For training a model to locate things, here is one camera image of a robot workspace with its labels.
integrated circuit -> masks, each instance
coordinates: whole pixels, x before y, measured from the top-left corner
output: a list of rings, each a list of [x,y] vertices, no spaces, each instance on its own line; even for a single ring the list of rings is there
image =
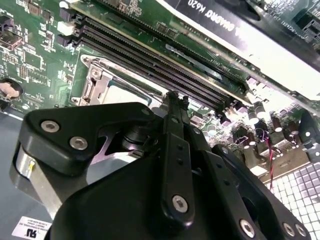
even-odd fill
[[[170,38],[175,39],[179,33],[177,33],[176,31],[174,31],[172,29],[168,29],[167,34]]]
[[[47,21],[49,21],[50,20],[50,18],[51,18],[51,12],[49,11],[49,10],[43,10],[42,11],[42,17],[45,19],[45,20],[47,20]]]
[[[34,4],[33,2],[28,3],[28,9],[29,9],[30,13],[33,15],[40,16],[40,14],[41,14],[41,7]]]
[[[35,67],[37,69],[41,68],[41,59],[40,57],[31,54],[29,52],[24,53],[24,62],[32,67]]]
[[[167,32],[167,27],[165,25],[163,25],[162,23],[157,24],[156,28],[158,29],[159,32],[165,34]]]

motherboard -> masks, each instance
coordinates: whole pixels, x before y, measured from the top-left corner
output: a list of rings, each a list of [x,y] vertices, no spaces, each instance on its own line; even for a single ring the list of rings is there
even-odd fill
[[[301,114],[317,115],[320,103],[276,83],[164,2],[1,0],[1,111],[140,102],[165,115],[164,97],[177,91],[188,96],[190,123],[210,146],[227,145],[245,162],[254,154],[258,176],[268,173],[268,157],[290,165],[284,156],[301,145]],[[199,1],[185,2],[214,19]],[[320,1],[246,4],[319,53]],[[224,29],[234,27],[216,17]]]

microchip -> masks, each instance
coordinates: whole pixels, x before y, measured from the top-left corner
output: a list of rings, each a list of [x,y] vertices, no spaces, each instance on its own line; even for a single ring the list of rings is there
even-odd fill
[[[167,28],[166,26],[164,26],[163,24],[158,23],[158,24],[157,24],[157,29],[159,30],[159,32],[165,33],[168,28]]]
[[[176,31],[173,31],[172,29],[169,29],[167,34],[172,39],[175,39],[178,36],[178,33]]]
[[[28,4],[28,9],[31,14],[36,15],[36,16],[39,16],[41,13],[41,7],[38,5],[35,5],[31,2]]]
[[[49,39],[49,40],[52,40],[53,39],[53,34],[52,34],[52,32],[49,32],[49,31],[47,31],[46,33],[45,33],[45,37],[47,38],[47,39]]]
[[[42,17],[43,17],[45,20],[49,21],[50,18],[51,18],[51,12],[48,11],[48,10],[43,10],[43,11],[42,11]]]

surface-mount component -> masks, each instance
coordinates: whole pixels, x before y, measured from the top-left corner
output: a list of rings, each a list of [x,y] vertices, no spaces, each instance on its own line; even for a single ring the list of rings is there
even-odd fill
[[[28,3],[28,9],[33,15],[39,16],[41,14],[41,7],[33,2]]]

black connector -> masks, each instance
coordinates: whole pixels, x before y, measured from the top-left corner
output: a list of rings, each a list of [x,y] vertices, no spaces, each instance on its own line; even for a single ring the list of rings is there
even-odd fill
[[[71,9],[66,9],[66,8],[60,8],[60,17],[65,21],[65,22],[71,22],[73,19],[76,18],[76,11],[71,10]]]
[[[60,44],[61,46],[66,47],[66,46],[68,46],[68,45],[71,43],[71,37],[70,37],[70,36],[64,36],[64,35],[59,34],[59,35],[56,37],[56,42],[57,42],[58,44]]]
[[[14,26],[14,20],[7,16],[0,16],[0,34]]]

